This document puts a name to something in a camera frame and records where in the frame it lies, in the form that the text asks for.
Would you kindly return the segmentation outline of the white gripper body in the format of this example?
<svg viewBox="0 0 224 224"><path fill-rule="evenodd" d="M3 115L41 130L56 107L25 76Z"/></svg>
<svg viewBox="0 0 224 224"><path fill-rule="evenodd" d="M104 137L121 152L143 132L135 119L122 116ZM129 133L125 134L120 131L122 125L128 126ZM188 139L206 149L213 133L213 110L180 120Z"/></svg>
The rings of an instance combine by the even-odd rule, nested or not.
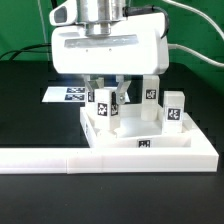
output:
<svg viewBox="0 0 224 224"><path fill-rule="evenodd" d="M87 37L81 26L52 33L53 65L61 74L155 75L169 66L162 13L130 16L108 36Z"/></svg>

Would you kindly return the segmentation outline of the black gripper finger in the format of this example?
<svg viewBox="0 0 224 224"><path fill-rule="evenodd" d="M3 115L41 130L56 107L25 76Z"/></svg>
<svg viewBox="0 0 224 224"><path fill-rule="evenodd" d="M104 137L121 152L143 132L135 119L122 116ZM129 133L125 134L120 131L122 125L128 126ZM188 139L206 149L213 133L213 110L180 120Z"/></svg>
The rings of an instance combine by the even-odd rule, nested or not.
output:
<svg viewBox="0 0 224 224"><path fill-rule="evenodd" d="M117 75L116 82L118 83L116 91L115 91L116 102L118 104L124 104L125 103L125 93L131 84L131 78L126 75Z"/></svg>
<svg viewBox="0 0 224 224"><path fill-rule="evenodd" d="M86 91L89 90L93 92L94 96L96 89L101 89L104 87L104 78L99 75L84 75L83 78Z"/></svg>

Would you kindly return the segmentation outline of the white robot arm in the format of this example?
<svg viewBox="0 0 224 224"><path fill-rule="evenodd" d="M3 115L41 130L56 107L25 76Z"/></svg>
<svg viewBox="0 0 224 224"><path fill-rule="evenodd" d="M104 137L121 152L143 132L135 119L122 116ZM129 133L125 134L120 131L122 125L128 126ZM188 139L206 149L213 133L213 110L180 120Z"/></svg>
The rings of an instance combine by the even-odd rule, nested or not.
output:
<svg viewBox="0 0 224 224"><path fill-rule="evenodd" d="M114 75L125 102L131 75L159 75L169 66L169 18L155 6L126 0L67 0L50 12L53 65L61 74Z"/></svg>

